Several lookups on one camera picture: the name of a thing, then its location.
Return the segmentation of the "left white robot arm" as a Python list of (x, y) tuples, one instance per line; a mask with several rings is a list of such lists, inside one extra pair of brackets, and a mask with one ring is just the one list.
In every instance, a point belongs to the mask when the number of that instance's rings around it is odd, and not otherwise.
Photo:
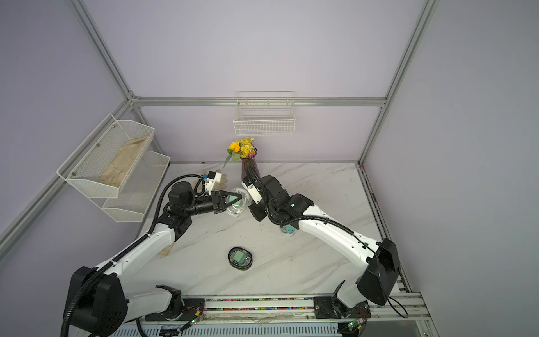
[[(195, 178), (196, 185), (189, 179)], [(244, 200), (237, 192), (214, 190), (220, 181), (215, 171), (205, 176), (183, 175), (169, 182), (157, 201), (150, 229), (112, 258), (90, 268), (81, 267), (70, 280), (60, 328), (68, 336), (70, 327), (92, 336), (110, 336), (125, 322), (158, 314), (176, 320), (187, 310), (182, 292), (165, 284), (150, 284), (135, 291), (132, 279), (159, 252), (178, 241), (194, 216), (220, 214)]]

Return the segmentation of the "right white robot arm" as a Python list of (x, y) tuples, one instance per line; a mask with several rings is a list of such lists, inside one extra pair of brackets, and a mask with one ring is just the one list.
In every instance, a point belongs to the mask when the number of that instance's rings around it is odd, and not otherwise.
[(329, 298), (330, 315), (350, 316), (357, 305), (370, 301), (379, 306), (392, 302), (391, 291), (400, 276), (396, 244), (384, 238), (377, 241), (339, 223), (311, 199), (302, 194), (289, 195), (273, 176), (247, 174), (242, 178), (253, 201), (249, 210), (261, 222), (311, 234), (342, 254), (359, 271), (357, 278), (343, 281)]

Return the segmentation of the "light green usb charger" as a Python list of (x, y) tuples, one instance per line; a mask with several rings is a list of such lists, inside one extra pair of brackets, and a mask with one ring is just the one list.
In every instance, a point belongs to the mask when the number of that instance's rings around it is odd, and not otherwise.
[(233, 261), (237, 265), (245, 265), (246, 261), (247, 261), (247, 258), (248, 258), (247, 254), (245, 254), (243, 251), (238, 250), (238, 251), (235, 251), (235, 253), (234, 253)]

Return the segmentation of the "clear pouch with black zipper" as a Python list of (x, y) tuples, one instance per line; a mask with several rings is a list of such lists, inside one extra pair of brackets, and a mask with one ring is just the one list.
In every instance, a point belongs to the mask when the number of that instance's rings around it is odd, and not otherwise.
[(248, 270), (253, 263), (253, 255), (242, 247), (233, 247), (227, 254), (229, 264), (238, 270)]

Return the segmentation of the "mint green dual usb charger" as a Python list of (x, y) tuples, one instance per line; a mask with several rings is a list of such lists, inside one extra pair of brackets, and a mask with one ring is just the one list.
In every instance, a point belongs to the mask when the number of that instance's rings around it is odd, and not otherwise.
[(245, 204), (245, 200), (243, 198), (241, 198), (240, 200), (235, 202), (231, 206), (231, 208), (234, 209), (235, 211), (241, 211), (244, 208), (244, 204)]

